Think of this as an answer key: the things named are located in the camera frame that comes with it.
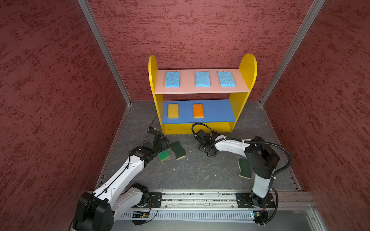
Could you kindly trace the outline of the orange sponge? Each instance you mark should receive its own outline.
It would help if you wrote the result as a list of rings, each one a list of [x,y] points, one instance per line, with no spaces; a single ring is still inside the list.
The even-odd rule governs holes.
[[[193,117],[194,118],[204,118],[204,109],[203,109],[203,104],[193,104]]]

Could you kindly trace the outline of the yellow sponge front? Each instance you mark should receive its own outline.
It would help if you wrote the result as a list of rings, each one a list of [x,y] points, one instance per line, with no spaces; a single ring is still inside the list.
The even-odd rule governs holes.
[[[179,104],[168,104],[168,114],[169,119],[179,118]]]

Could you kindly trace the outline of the blue sponge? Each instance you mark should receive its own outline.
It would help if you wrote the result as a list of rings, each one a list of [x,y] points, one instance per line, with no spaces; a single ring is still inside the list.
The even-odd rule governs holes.
[[[166,88],[179,88],[180,87],[180,72],[169,71],[165,75]]]
[[[196,71],[196,86],[197,87],[210,87],[210,75],[209,72]]]
[[[230,71],[218,71],[218,78],[221,87],[235,87],[235,81]]]

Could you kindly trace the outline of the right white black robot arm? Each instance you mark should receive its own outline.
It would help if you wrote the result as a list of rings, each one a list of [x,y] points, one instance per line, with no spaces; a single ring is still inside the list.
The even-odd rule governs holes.
[[[207,134],[203,130],[193,134],[199,142],[199,147],[208,155],[226,151],[242,156],[241,161],[247,161],[247,170],[255,173],[249,203],[255,208],[260,208],[269,202],[267,195],[272,189],[276,175],[287,168],[287,166],[277,168],[280,157],[271,148],[271,146],[278,147],[276,144],[266,142],[258,136],[252,140],[242,140],[216,132]]]

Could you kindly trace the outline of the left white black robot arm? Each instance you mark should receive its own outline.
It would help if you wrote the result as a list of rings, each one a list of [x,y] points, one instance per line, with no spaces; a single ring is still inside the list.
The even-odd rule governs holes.
[[[169,140],[153,127],[147,130],[141,146],[132,149],[123,166],[101,187],[85,192],[78,200],[72,229],[74,231],[110,231],[117,217],[134,206],[145,206],[148,188],[134,184],[127,188],[160,152],[169,149]]]

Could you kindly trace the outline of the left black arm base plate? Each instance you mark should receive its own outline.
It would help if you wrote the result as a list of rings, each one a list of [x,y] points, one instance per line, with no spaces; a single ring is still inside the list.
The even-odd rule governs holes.
[[[163,193],[147,192],[143,193],[142,200],[135,208],[159,208],[161,206]]]

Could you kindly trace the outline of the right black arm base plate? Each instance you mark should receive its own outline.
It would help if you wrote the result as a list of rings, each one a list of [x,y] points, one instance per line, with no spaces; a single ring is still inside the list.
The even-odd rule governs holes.
[[[236,193],[236,201],[238,208],[275,208],[276,203],[271,193],[268,193],[266,197],[260,198],[250,193]]]

